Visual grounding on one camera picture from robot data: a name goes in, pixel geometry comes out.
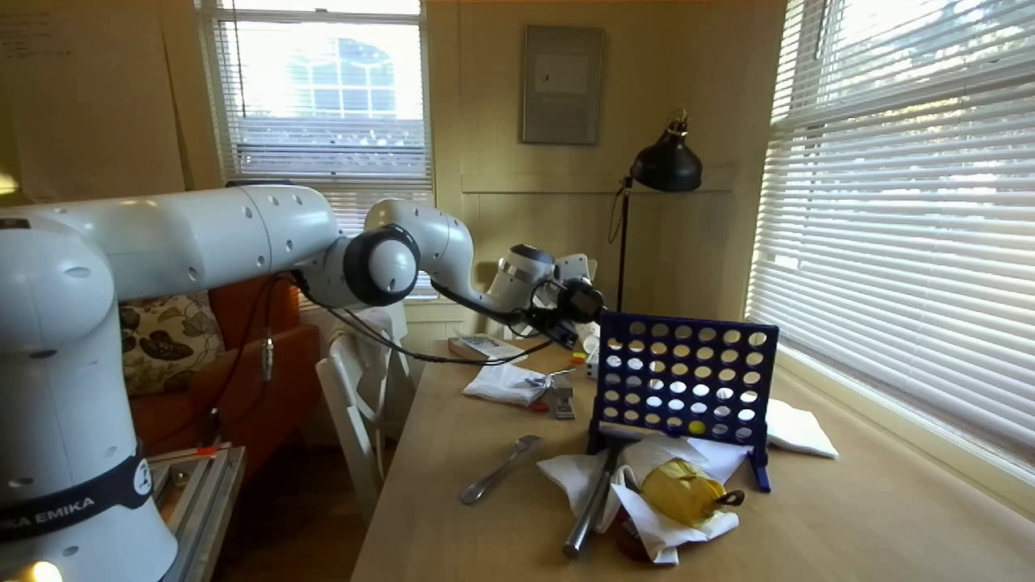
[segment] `black desk lamp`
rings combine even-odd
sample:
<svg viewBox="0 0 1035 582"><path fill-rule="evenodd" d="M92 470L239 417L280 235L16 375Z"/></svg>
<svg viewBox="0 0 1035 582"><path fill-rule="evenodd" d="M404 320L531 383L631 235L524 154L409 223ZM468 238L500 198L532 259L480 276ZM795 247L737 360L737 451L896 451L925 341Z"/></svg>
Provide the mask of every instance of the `black desk lamp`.
<svg viewBox="0 0 1035 582"><path fill-rule="evenodd" d="M624 307L628 189L638 182L666 194L691 194L700 186L700 159L686 146L686 115L673 121L654 146L638 152L613 194L622 198L617 312Z"/></svg>

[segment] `chair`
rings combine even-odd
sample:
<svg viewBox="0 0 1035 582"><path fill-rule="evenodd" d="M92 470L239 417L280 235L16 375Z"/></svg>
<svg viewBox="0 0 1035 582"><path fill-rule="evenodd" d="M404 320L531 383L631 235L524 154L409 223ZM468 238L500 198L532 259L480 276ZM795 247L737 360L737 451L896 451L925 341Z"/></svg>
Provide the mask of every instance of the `chair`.
<svg viewBox="0 0 1035 582"><path fill-rule="evenodd" d="M328 423L340 438L348 480L364 517L372 517L378 503L378 492L386 483L386 456L382 456L382 391L376 401L362 394L362 383L369 377L358 353L348 337L332 341L326 360L315 363L321 391L328 412Z"/></svg>

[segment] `wall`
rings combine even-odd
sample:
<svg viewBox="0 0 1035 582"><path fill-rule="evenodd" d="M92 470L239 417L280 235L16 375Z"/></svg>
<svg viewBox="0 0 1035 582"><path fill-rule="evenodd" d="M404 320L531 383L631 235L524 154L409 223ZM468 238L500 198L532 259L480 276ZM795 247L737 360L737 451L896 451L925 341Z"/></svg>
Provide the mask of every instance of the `wall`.
<svg viewBox="0 0 1035 582"><path fill-rule="evenodd" d="M34 200L218 186L195 2L4 0L0 169L16 169ZM511 244L587 253L613 298L612 194L632 154L686 110L705 189L638 198L624 307L737 316L781 0L425 2L433 189L436 203L472 226L479 262L494 262ZM531 22L606 31L596 146L516 142L519 31ZM409 307L409 316L409 329L429 334L468 320L436 301Z"/></svg>

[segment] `pillow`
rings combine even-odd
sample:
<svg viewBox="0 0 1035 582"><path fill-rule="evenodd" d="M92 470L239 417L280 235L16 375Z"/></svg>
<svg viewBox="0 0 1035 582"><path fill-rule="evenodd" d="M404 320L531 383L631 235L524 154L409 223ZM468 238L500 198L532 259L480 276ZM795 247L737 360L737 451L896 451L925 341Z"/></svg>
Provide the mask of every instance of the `pillow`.
<svg viewBox="0 0 1035 582"><path fill-rule="evenodd" d="M217 313L195 294L124 301L118 323L128 399L186 387L223 353Z"/></svg>

